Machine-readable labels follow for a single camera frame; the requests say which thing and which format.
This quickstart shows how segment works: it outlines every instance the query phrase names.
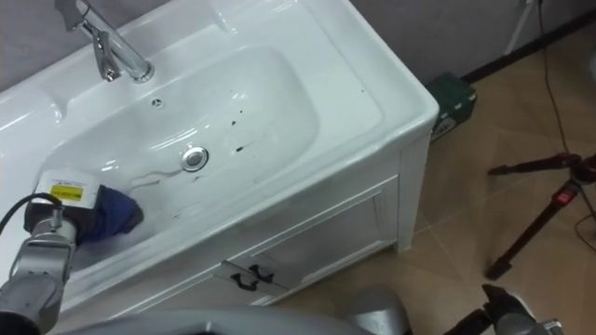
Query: cabinet handle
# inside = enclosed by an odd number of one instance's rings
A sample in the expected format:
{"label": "cabinet handle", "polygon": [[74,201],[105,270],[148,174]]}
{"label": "cabinet handle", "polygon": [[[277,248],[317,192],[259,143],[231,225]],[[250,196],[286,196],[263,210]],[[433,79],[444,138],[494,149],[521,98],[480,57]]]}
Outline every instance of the cabinet handle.
{"label": "cabinet handle", "polygon": [[232,278],[232,280],[236,282],[239,288],[242,288],[249,292],[255,292],[257,290],[257,285],[259,285],[258,280],[251,282],[249,285],[242,283],[242,274],[231,275],[230,278]]}
{"label": "cabinet handle", "polygon": [[275,274],[271,274],[271,275],[261,275],[261,270],[259,269],[259,265],[254,264],[253,266],[251,266],[249,268],[249,270],[251,270],[254,275],[259,278],[259,280],[264,281],[267,284],[272,284],[273,283],[273,276]]}

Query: sink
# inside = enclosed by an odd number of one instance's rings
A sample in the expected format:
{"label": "sink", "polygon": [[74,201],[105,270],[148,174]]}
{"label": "sink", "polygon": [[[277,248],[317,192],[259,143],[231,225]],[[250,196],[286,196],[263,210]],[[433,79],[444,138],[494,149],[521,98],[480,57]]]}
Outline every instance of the sink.
{"label": "sink", "polygon": [[[130,234],[81,248],[63,308],[382,148],[399,154],[438,113],[348,0],[173,0],[120,32],[155,65],[149,82],[103,82],[87,46],[0,94],[0,212],[42,171],[75,168],[145,213]],[[189,172],[196,147],[209,161]],[[0,281],[21,227],[18,213],[0,236]]]}
{"label": "sink", "polygon": [[[132,101],[62,143],[41,171],[93,173],[143,208],[144,223],[131,234],[84,246],[76,258],[80,268],[275,178],[304,154],[317,133],[315,107],[283,56],[271,48],[246,47]],[[181,159],[195,146],[207,149],[209,161],[187,172]]]}

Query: tiled floor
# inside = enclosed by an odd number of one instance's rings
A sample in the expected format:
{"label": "tiled floor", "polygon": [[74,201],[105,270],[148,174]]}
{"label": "tiled floor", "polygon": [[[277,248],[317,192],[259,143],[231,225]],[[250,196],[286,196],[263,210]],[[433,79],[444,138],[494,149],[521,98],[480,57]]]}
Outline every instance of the tiled floor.
{"label": "tiled floor", "polygon": [[[549,50],[551,83],[571,150],[596,152],[596,83],[588,58],[593,34],[571,35]],[[548,203],[565,172],[500,178],[488,168],[553,155],[562,149],[547,95],[542,54],[474,87],[470,121],[431,146],[413,248],[381,252],[279,305],[338,315],[350,294],[385,283],[404,300],[417,335],[442,334],[481,306],[482,270]],[[588,190],[596,204],[596,189]],[[596,253],[573,225],[588,214],[577,199],[548,226],[498,282],[526,299],[538,318],[559,318],[567,335],[596,330]],[[596,245],[596,223],[582,226]]]}

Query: white label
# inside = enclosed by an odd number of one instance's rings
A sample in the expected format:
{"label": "white label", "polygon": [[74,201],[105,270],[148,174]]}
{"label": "white label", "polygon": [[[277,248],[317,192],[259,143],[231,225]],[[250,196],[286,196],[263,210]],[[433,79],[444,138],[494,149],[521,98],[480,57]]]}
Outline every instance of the white label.
{"label": "white label", "polygon": [[[42,173],[36,193],[52,194],[65,206],[76,208],[95,207],[100,180],[88,173],[70,169],[52,169]],[[48,204],[45,199],[35,199],[34,203]]]}

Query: faucet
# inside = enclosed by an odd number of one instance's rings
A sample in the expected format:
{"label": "faucet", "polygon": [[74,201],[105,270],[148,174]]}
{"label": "faucet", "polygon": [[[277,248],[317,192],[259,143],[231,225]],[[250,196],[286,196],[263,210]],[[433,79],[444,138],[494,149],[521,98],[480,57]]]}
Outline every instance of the faucet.
{"label": "faucet", "polygon": [[86,0],[54,0],[68,32],[82,30],[93,43],[100,75],[108,82],[120,77],[119,60],[135,83],[153,76],[154,66],[141,57],[129,43]]}

